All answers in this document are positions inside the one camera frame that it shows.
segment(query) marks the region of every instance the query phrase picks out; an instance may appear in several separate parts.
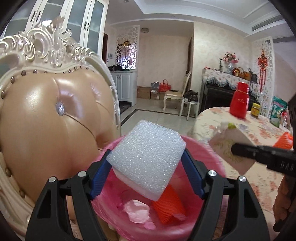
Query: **air conditioner vent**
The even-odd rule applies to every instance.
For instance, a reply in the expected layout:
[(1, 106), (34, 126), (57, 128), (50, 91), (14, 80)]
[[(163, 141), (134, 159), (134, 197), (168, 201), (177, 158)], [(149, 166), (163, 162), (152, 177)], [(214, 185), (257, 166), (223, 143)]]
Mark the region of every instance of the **air conditioner vent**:
[(262, 28), (262, 27), (264, 27), (266, 25), (269, 25), (271, 23), (274, 23), (274, 22), (277, 22), (277, 21), (280, 21), (280, 20), (283, 20), (283, 19), (284, 18), (283, 18), (282, 15), (275, 16), (273, 18), (270, 18), (268, 20), (265, 20), (264, 22), (262, 22), (260, 24), (255, 25), (254, 27), (252, 27), (252, 31), (255, 31), (255, 30), (259, 29), (259, 28)]

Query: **pink trash bin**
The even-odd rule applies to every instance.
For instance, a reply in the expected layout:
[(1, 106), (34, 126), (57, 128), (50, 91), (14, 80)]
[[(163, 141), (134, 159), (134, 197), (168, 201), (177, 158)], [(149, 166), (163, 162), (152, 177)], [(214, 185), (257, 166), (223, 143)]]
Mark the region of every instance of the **pink trash bin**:
[[(121, 137), (109, 144), (96, 161), (101, 160), (107, 149), (113, 150), (123, 138)], [(210, 146), (186, 136), (182, 136), (182, 138), (186, 142), (186, 148), (195, 160), (202, 161), (208, 169), (213, 169), (222, 177), (225, 177), (224, 167)], [(177, 166), (170, 184), (178, 193), (186, 209), (187, 219), (183, 222), (170, 225), (161, 224), (156, 212), (153, 210), (151, 201), (120, 181), (112, 169), (101, 194), (92, 202), (92, 205), (99, 217), (113, 226), (122, 237), (129, 241), (186, 241), (200, 214), (203, 200), (193, 192), (181, 162)], [(133, 223), (129, 220), (123, 206), (132, 199), (139, 200), (150, 206), (150, 217), (156, 226), (155, 230), (148, 230), (144, 227), (144, 224)]]

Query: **green plastic package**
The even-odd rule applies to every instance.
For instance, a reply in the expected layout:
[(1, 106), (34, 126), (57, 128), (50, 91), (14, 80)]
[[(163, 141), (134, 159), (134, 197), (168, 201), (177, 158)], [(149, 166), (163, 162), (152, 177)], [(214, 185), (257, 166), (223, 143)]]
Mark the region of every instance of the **green plastic package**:
[(270, 123), (276, 127), (279, 127), (282, 112), (287, 108), (288, 104), (284, 100), (278, 97), (273, 97), (272, 109), (270, 116)]

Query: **beige wallpaper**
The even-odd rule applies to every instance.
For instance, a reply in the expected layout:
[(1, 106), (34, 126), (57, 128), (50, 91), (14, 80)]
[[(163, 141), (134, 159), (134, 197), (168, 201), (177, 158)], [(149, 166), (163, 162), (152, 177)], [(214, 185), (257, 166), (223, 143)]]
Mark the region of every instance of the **beige wallpaper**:
[(167, 79), (172, 89), (180, 90), (187, 70), (187, 37), (140, 35), (138, 86)]
[(108, 44), (107, 44), (107, 57), (109, 54), (113, 54), (113, 58), (108, 59), (107, 66), (115, 64), (115, 49), (116, 49), (116, 29), (109, 24), (105, 23), (104, 33), (108, 35)]
[(275, 53), (274, 96), (289, 101), (296, 92), (296, 73), (292, 67)]
[(247, 68), (251, 63), (251, 42), (244, 37), (206, 23), (194, 22), (194, 56), (191, 88), (200, 92), (203, 68), (219, 69), (219, 58), (226, 52), (235, 52), (237, 67)]

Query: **red thermos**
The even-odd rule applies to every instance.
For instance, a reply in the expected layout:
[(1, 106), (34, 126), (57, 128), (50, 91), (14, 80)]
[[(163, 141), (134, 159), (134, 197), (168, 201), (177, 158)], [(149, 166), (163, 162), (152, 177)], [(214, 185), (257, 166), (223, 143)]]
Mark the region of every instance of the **red thermos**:
[(230, 104), (230, 114), (237, 118), (244, 119), (249, 107), (249, 85), (239, 82), (237, 89), (233, 94)]

